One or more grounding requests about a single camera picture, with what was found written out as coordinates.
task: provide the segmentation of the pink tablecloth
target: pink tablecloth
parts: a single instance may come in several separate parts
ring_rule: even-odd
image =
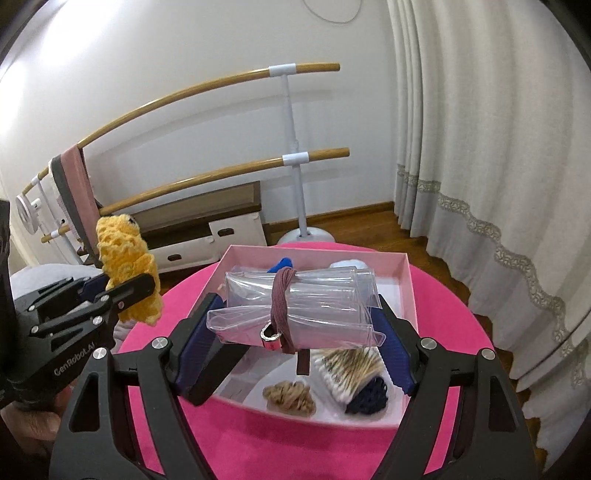
[[[341,244],[297,244],[286,247],[362,251]],[[167,336],[185,318],[211,276],[211,265],[187,278],[164,296],[164,313],[156,327],[137,325],[121,352],[143,348]],[[411,267],[418,324],[422,336],[449,350],[476,353],[492,347],[467,307],[447,288]],[[427,472],[441,467],[452,433],[459,390],[450,389],[446,410]],[[139,389],[130,391],[138,441],[146,466],[161,472],[148,430]],[[196,408],[181,399],[191,430],[219,480],[366,480],[371,478],[394,437],[394,430],[343,430],[283,420],[244,410],[216,397]]]

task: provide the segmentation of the baseboard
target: baseboard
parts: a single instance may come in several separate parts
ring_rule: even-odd
[[[306,217],[309,226],[317,226],[317,223],[328,222],[350,215],[359,215],[367,213],[391,212],[394,210],[394,202],[374,203],[362,207],[347,208],[345,210],[336,210],[334,212],[318,213]],[[265,235],[270,233],[289,232],[298,228],[297,218],[282,220],[281,222],[264,223],[262,226]]]

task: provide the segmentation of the drawer handle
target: drawer handle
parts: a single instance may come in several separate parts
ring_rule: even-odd
[[[217,232],[218,236],[228,236],[228,235],[234,235],[234,229],[233,228],[222,228],[221,230],[219,230]]]

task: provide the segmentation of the human hand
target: human hand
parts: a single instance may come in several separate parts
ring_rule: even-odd
[[[61,417],[72,396],[70,387],[66,387],[54,401],[53,411],[24,411],[14,403],[0,411],[8,430],[28,455],[47,456],[43,442],[53,442],[60,428]]]

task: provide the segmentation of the blue gripper pad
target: blue gripper pad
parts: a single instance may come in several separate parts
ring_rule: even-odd
[[[106,274],[98,275],[90,280],[86,280],[84,285],[82,285],[82,289],[78,294],[78,299],[80,301],[94,301],[95,297],[99,293],[103,293],[107,288],[107,283],[109,282],[109,277]]]
[[[382,332],[386,336],[384,343],[378,349],[384,360],[386,370],[388,370],[392,379],[392,383],[402,388],[406,395],[410,395],[416,387],[416,383],[411,375],[410,357],[386,318],[384,311],[382,309],[370,308],[369,313],[374,324],[374,330]]]
[[[174,383],[178,392],[186,392],[196,382],[203,369],[207,354],[216,339],[216,334],[207,328],[207,313],[209,310],[217,310],[224,307],[224,301],[220,296],[216,295],[209,308],[203,312],[199,323],[187,340],[178,359],[178,376]]]

